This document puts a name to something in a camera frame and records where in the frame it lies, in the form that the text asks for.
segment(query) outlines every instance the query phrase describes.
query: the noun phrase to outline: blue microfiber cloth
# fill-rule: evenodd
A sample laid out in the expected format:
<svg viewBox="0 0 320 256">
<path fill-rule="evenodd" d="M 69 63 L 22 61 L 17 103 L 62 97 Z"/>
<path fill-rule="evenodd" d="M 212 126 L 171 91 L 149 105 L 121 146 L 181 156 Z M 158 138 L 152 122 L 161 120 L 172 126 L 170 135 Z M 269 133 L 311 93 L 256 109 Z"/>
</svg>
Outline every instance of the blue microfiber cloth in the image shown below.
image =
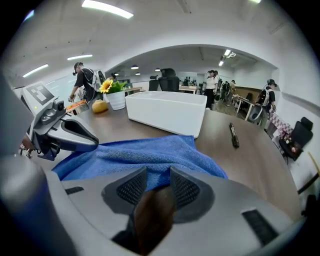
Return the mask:
<svg viewBox="0 0 320 256">
<path fill-rule="evenodd" d="M 70 181 L 147 167 L 149 191 L 170 183 L 171 166 L 228 178 L 212 158 L 197 151 L 193 136 L 181 135 L 101 144 L 94 151 L 71 154 L 53 171 Z"/>
</svg>

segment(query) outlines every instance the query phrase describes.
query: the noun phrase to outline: white flower pot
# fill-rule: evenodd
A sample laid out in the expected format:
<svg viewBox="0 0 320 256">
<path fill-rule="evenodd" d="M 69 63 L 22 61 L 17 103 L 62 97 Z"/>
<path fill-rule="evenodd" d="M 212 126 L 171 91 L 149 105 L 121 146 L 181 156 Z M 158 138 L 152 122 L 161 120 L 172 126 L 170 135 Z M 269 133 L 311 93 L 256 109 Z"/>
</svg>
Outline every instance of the white flower pot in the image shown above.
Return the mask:
<svg viewBox="0 0 320 256">
<path fill-rule="evenodd" d="M 103 100 L 110 102 L 113 110 L 121 110 L 126 107 L 125 92 L 119 91 L 110 94 L 103 94 Z"/>
</svg>

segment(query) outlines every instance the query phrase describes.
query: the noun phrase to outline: ceiling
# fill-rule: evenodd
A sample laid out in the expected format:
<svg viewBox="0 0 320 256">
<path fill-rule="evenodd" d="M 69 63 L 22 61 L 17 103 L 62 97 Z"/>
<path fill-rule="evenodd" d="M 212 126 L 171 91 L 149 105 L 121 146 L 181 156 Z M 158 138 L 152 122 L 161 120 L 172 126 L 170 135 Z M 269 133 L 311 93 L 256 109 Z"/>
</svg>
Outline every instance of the ceiling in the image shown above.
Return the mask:
<svg viewBox="0 0 320 256">
<path fill-rule="evenodd" d="M 228 22 L 229 16 L 239 17 L 253 26 L 259 26 L 261 31 L 270 35 L 287 22 L 284 16 L 275 11 L 274 7 L 270 7 L 265 0 L 256 5 L 250 4 L 248 0 L 99 1 L 122 8 L 134 16 L 131 19 L 124 19 L 103 11 L 82 8 L 81 0 L 47 0 L 35 10 L 32 18 L 21 24 L 1 57 L 2 68 L 7 77 L 25 86 L 59 70 L 71 70 L 74 61 L 67 61 L 67 58 L 82 54 L 93 54 L 92 59 L 85 60 L 88 65 L 103 67 L 106 57 L 117 48 L 118 44 L 123 45 L 127 40 L 130 45 L 132 34 L 139 36 L 147 27 L 150 29 L 150 24 L 156 26 L 162 22 L 164 15 L 177 17 L 179 22 L 180 16 L 210 17 L 219 12 L 225 15 L 225 20 L 221 20 L 222 25 Z M 280 38 L 281 34 L 278 32 L 276 36 Z M 204 59 L 215 64 L 219 62 L 223 53 L 223 49 L 202 48 Z M 181 60 L 199 58 L 201 60 L 200 50 L 197 47 L 150 54 L 150 56 L 154 54 L 154 59 L 176 56 Z M 226 61 L 225 66 L 234 68 L 252 61 L 255 60 L 237 55 L 232 61 Z M 31 75 L 30 78 L 22 78 L 22 75 L 46 63 L 49 64 L 49 68 Z M 145 63 L 141 61 L 141 65 L 147 66 L 148 61 L 145 60 Z"/>
<path fill-rule="evenodd" d="M 114 67 L 110 73 L 118 72 L 121 77 L 134 76 L 137 71 L 143 74 L 151 74 L 155 68 L 174 68 L 179 72 L 201 72 L 205 69 L 218 67 L 221 56 L 226 52 L 222 47 L 208 46 L 177 46 L 149 51 L 136 56 Z M 226 58 L 221 68 L 232 70 L 237 67 L 254 65 L 258 60 L 236 53 L 235 57 Z M 133 65 L 138 65 L 139 70 L 132 70 Z"/>
</svg>

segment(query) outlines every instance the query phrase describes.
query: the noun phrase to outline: table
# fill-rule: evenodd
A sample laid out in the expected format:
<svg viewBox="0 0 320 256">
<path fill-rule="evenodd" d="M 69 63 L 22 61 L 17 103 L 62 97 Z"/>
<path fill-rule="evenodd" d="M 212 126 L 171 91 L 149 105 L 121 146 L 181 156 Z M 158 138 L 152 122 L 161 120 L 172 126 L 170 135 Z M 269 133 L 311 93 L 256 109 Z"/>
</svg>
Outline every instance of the table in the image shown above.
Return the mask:
<svg viewBox="0 0 320 256">
<path fill-rule="evenodd" d="M 252 103 L 250 100 L 246 99 L 246 98 L 242 98 L 241 96 L 238 97 L 240 99 L 240 102 L 239 102 L 239 106 L 238 106 L 238 109 L 237 109 L 237 113 L 239 113 L 239 110 L 240 110 L 240 106 L 241 106 L 241 103 L 242 102 L 246 102 L 248 104 L 250 104 L 250 107 L 249 107 L 249 110 L 248 110 L 248 113 L 246 114 L 246 117 L 245 117 L 245 121 L 248 120 L 248 117 L 250 115 L 250 112 L 251 112 L 251 109 L 252 109 L 252 106 L 255 106 L 256 104 Z"/>
<path fill-rule="evenodd" d="M 133 91 L 142 91 L 142 87 L 133 87 L 133 88 L 127 88 L 127 89 L 124 89 L 124 91 L 127 93 L 127 92 L 133 92 Z"/>
<path fill-rule="evenodd" d="M 280 137 L 283 138 L 286 134 L 290 135 L 294 130 L 290 124 L 283 121 L 278 115 L 275 113 L 271 114 L 268 118 L 270 122 L 278 129 L 280 132 Z"/>
<path fill-rule="evenodd" d="M 99 138 L 99 143 L 157 138 L 172 133 L 128 119 L 127 109 L 78 115 Z M 229 129 L 233 123 L 240 148 L 235 149 Z M 293 221 L 300 219 L 301 205 L 289 168 L 269 136 L 257 125 L 235 116 L 206 110 L 196 148 L 220 165 L 230 180 L 256 191 Z"/>
<path fill-rule="evenodd" d="M 179 91 L 190 91 L 193 92 L 193 94 L 196 94 L 197 90 L 199 90 L 200 87 L 199 86 L 179 86 Z"/>
<path fill-rule="evenodd" d="M 76 109 L 86 105 L 87 105 L 87 102 L 84 99 L 79 102 L 74 102 L 74 104 L 66 107 L 66 112 L 67 113 L 73 112 L 74 115 L 77 115 Z"/>
</svg>

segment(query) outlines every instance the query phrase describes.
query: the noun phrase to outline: black t-shirt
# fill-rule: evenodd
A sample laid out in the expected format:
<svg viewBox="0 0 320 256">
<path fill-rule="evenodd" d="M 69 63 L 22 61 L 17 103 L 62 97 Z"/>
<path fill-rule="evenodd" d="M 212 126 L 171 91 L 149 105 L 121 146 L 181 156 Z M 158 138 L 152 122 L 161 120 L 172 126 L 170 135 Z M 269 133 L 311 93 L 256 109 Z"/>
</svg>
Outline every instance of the black t-shirt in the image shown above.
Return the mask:
<svg viewBox="0 0 320 256">
<path fill-rule="evenodd" d="M 92 83 L 94 75 L 92 72 L 87 69 L 83 68 L 76 77 L 76 82 L 74 84 L 75 87 L 81 87 L 84 86 L 86 90 L 85 99 L 87 101 L 91 101 L 95 96 L 95 89 L 93 89 L 90 84 Z"/>
<path fill-rule="evenodd" d="M 274 91 L 269 91 L 269 103 L 275 102 L 275 101 L 276 101 L 275 92 Z"/>
</svg>

